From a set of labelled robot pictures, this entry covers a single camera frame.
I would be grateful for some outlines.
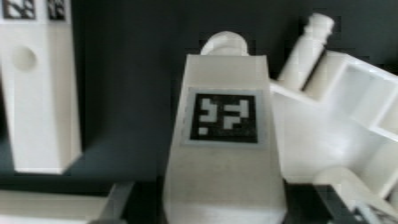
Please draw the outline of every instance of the dark surface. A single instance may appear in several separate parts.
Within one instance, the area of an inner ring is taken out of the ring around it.
[[[327,48],[398,73],[396,0],[73,0],[73,8],[85,155],[64,176],[16,175],[2,131],[0,188],[96,194],[163,175],[185,57],[217,32],[242,34],[275,78],[320,12],[338,23]]]

